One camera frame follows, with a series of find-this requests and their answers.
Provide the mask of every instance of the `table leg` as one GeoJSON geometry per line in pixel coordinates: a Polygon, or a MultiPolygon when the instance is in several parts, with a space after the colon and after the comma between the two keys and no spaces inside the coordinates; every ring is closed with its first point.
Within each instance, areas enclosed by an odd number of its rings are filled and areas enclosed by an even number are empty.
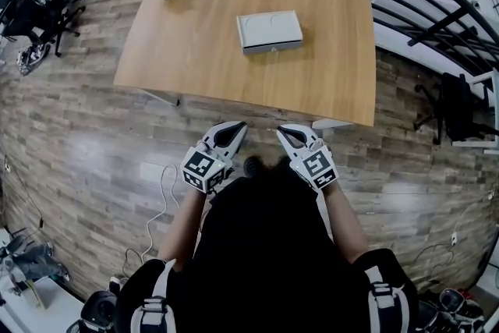
{"type": "Polygon", "coordinates": [[[351,125],[351,122],[339,121],[337,119],[319,119],[312,122],[312,129],[329,129],[338,128],[340,126],[351,125]]]}
{"type": "Polygon", "coordinates": [[[158,100],[165,101],[166,103],[169,103],[170,105],[174,105],[174,106],[180,105],[180,99],[173,94],[161,92],[160,90],[145,90],[145,89],[143,89],[143,91],[146,92],[147,94],[149,94],[150,96],[157,98],[158,100]]]}
{"type": "Polygon", "coordinates": [[[455,147],[497,147],[495,140],[466,140],[464,142],[452,142],[452,146],[455,147]]]}

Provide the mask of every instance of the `shoulder strap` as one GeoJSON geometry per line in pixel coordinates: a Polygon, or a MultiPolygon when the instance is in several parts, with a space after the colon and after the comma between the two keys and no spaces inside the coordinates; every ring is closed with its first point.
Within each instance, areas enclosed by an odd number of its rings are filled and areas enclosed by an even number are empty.
{"type": "Polygon", "coordinates": [[[409,329],[409,304],[401,288],[383,282],[377,266],[364,271],[371,284],[367,296],[371,333],[407,333],[409,329]]]}

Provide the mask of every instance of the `wooden table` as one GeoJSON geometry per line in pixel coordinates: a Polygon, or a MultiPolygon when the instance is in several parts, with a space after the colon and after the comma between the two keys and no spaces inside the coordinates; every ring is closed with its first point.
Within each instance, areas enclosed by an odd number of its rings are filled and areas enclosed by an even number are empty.
{"type": "Polygon", "coordinates": [[[370,0],[143,0],[115,85],[373,125],[370,0]],[[295,10],[299,49],[244,55],[236,17],[295,10]]]}

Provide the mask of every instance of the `cable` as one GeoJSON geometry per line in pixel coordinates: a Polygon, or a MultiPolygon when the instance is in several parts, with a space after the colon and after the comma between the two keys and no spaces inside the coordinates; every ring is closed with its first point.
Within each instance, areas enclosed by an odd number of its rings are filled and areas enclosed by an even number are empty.
{"type": "MultiPolygon", "coordinates": [[[[3,196],[3,199],[2,199],[2,205],[3,205],[2,212],[0,212],[0,214],[3,214],[5,212],[5,193],[4,193],[4,190],[3,190],[3,184],[4,184],[4,176],[5,176],[5,165],[7,164],[8,156],[7,156],[7,150],[5,149],[5,146],[4,146],[4,144],[3,144],[3,142],[1,140],[0,140],[0,147],[2,148],[1,150],[3,151],[3,154],[4,154],[4,158],[3,158],[3,171],[2,171],[2,193],[4,194],[4,196],[3,196]]],[[[41,213],[40,208],[34,202],[33,197],[31,197],[30,192],[28,191],[28,188],[27,188],[26,184],[21,179],[21,177],[19,176],[19,173],[17,172],[16,168],[14,167],[14,165],[12,163],[10,163],[10,168],[16,174],[16,177],[21,182],[21,186],[24,188],[24,191],[26,192],[27,197],[30,199],[31,203],[34,205],[34,207],[38,211],[38,214],[40,215],[40,221],[38,222],[38,227],[32,233],[30,233],[27,236],[27,238],[28,238],[28,237],[31,237],[32,235],[34,235],[36,232],[38,232],[40,229],[43,228],[43,226],[44,226],[44,216],[41,213]]]]}
{"type": "Polygon", "coordinates": [[[142,257],[140,256],[140,254],[139,254],[139,253],[137,253],[137,251],[135,251],[134,249],[130,249],[130,248],[126,249],[126,251],[125,251],[125,262],[123,263],[123,266],[122,266],[122,272],[123,272],[123,274],[126,276],[126,278],[130,278],[130,277],[126,274],[126,272],[125,272],[125,266],[126,266],[126,263],[128,262],[128,252],[129,252],[129,251],[132,251],[133,253],[135,253],[135,254],[139,257],[139,260],[140,260],[140,262],[141,262],[141,263],[142,263],[142,265],[143,265],[142,257]]]}
{"type": "Polygon", "coordinates": [[[170,194],[172,195],[172,199],[175,201],[175,204],[177,204],[177,207],[180,207],[179,205],[179,202],[177,201],[177,199],[175,198],[175,195],[173,194],[173,187],[175,186],[175,183],[177,182],[177,175],[179,174],[179,171],[177,170],[177,167],[175,164],[167,164],[164,168],[163,168],[163,172],[161,173],[161,178],[159,179],[159,187],[161,189],[161,195],[163,197],[163,201],[165,202],[165,209],[159,213],[158,215],[156,215],[154,218],[151,218],[149,221],[147,221],[146,223],[146,229],[147,229],[147,234],[149,235],[149,240],[150,240],[150,246],[149,248],[147,248],[147,250],[145,250],[142,255],[140,256],[140,259],[142,260],[142,264],[143,264],[143,258],[144,256],[150,252],[150,249],[153,248],[153,245],[154,245],[154,241],[153,241],[153,236],[150,234],[150,229],[149,229],[149,224],[154,221],[155,219],[161,217],[165,212],[166,212],[166,208],[167,208],[167,203],[166,203],[166,197],[165,197],[165,192],[163,191],[163,176],[165,175],[165,171],[166,171],[166,168],[168,167],[173,167],[175,169],[175,178],[173,179],[173,183],[172,183],[172,186],[170,187],[170,194]]]}
{"type": "MultiPolygon", "coordinates": [[[[4,155],[5,155],[5,157],[3,159],[3,167],[4,167],[4,171],[2,173],[2,178],[3,178],[3,174],[5,174],[5,164],[7,164],[8,156],[7,156],[7,151],[5,151],[5,146],[3,145],[2,142],[0,142],[0,146],[2,146],[4,155]]],[[[14,165],[12,163],[10,163],[10,167],[14,171],[14,173],[16,174],[17,179],[21,182],[21,186],[24,188],[24,191],[26,192],[27,197],[30,199],[31,203],[37,209],[38,214],[40,215],[40,220],[43,221],[43,214],[41,213],[40,208],[37,206],[37,204],[34,202],[33,198],[31,197],[30,192],[28,191],[26,184],[21,179],[21,177],[19,176],[19,173],[17,172],[16,168],[14,167],[14,165]]]]}
{"type": "Polygon", "coordinates": [[[487,191],[487,194],[483,195],[478,201],[475,201],[474,203],[471,203],[468,207],[465,208],[465,210],[461,213],[461,215],[459,215],[459,218],[458,218],[458,220],[456,221],[456,223],[454,225],[454,230],[452,231],[452,235],[454,235],[458,231],[458,224],[459,224],[459,222],[462,220],[462,217],[464,216],[464,214],[471,207],[473,207],[474,205],[477,205],[477,204],[483,202],[484,200],[488,199],[491,194],[493,194],[495,196],[495,193],[497,191],[497,180],[498,179],[499,178],[496,177],[496,179],[492,182],[492,184],[490,185],[490,189],[487,191]]]}
{"type": "Polygon", "coordinates": [[[448,250],[449,253],[451,253],[451,259],[447,262],[444,262],[442,264],[436,264],[434,267],[431,268],[431,271],[430,271],[430,276],[433,274],[433,272],[435,271],[435,268],[436,267],[447,267],[448,265],[450,265],[452,263],[452,261],[454,260],[454,251],[451,250],[451,248],[448,250]]]}
{"type": "Polygon", "coordinates": [[[421,254],[423,254],[426,250],[428,249],[431,249],[431,248],[434,248],[434,247],[439,247],[439,246],[448,246],[449,243],[438,243],[438,244],[432,244],[431,246],[427,246],[425,247],[424,249],[422,249],[419,254],[417,255],[417,257],[414,259],[414,261],[412,262],[411,265],[414,265],[416,263],[416,261],[418,261],[418,258],[421,257],[421,254]]]}

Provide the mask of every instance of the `buckle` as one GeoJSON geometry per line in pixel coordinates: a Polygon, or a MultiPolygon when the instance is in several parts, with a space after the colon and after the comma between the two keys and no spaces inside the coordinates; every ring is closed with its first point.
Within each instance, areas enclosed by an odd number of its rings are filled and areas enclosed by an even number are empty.
{"type": "Polygon", "coordinates": [[[372,286],[371,292],[378,308],[390,308],[395,305],[393,289],[388,283],[373,283],[372,286]]]}
{"type": "Polygon", "coordinates": [[[145,299],[142,305],[142,311],[148,314],[166,314],[166,299],[150,298],[145,299]]]}

